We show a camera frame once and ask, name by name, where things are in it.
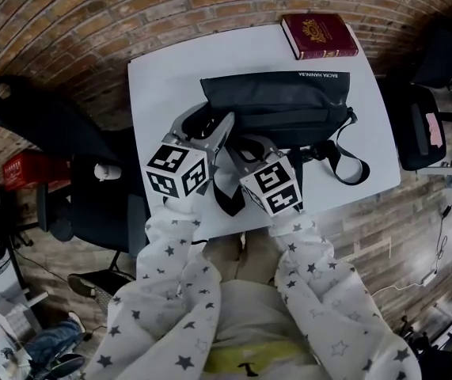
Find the black and white marker cube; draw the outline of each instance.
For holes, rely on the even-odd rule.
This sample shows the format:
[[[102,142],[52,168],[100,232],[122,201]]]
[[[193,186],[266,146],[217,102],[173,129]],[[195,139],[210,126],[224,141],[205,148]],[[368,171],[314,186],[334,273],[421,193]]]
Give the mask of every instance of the black and white marker cube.
[[[183,199],[209,179],[207,153],[183,146],[162,143],[142,167],[153,192]]]
[[[287,156],[241,178],[240,184],[271,217],[302,202],[296,175]]]

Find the star print sleeve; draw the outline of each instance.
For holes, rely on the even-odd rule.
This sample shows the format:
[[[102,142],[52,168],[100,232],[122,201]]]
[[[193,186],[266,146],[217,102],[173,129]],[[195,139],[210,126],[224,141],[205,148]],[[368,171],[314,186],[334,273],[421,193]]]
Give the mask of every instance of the star print sleeve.
[[[275,283],[310,347],[336,380],[421,379],[416,357],[382,319],[359,274],[333,259],[306,213],[274,218],[283,250]]]
[[[138,255],[136,281],[109,303],[107,334],[85,370],[86,378],[117,378],[184,316],[179,286],[198,226],[190,203],[168,200],[154,211],[146,223],[150,244]]]

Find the pink paper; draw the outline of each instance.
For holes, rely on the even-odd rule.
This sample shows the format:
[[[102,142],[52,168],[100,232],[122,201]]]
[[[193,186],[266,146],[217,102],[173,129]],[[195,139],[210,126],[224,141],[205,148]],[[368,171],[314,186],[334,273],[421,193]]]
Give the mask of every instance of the pink paper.
[[[426,115],[426,120],[428,121],[428,126],[430,127],[430,144],[436,145],[440,148],[443,145],[442,134],[440,133],[439,122],[437,121],[435,114],[429,112]]]

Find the white desk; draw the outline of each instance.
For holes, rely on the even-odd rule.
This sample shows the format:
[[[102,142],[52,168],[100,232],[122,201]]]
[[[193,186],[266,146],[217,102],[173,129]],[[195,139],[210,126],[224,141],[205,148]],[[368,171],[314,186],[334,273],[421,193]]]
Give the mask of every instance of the white desk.
[[[279,70],[323,70],[350,72],[347,103],[359,122],[345,129],[340,144],[370,165],[367,181],[358,186],[341,184],[332,175],[328,161],[304,165],[303,201],[310,213],[360,200],[400,184],[397,152],[391,126],[377,82],[363,50],[352,58],[297,61],[279,25],[265,25],[204,36],[166,47],[131,61],[129,87],[132,119],[139,161],[146,164],[157,150],[174,119],[194,105],[206,102],[199,80],[232,74]],[[222,188],[227,180],[237,184],[237,176],[225,150],[218,155],[221,167],[216,175]],[[353,162],[340,162],[339,174],[357,172]],[[150,209],[162,199],[147,193]],[[210,186],[199,200],[203,223],[196,239],[267,226],[271,219],[248,197],[247,206],[231,218],[218,207]]]

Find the red crate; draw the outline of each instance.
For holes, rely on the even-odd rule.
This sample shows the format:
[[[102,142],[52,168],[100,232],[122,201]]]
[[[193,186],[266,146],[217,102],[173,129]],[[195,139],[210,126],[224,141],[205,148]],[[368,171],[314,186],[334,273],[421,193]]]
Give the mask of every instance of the red crate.
[[[53,183],[70,179],[70,163],[51,158],[43,152],[24,150],[2,167],[7,191],[31,188],[38,183]]]

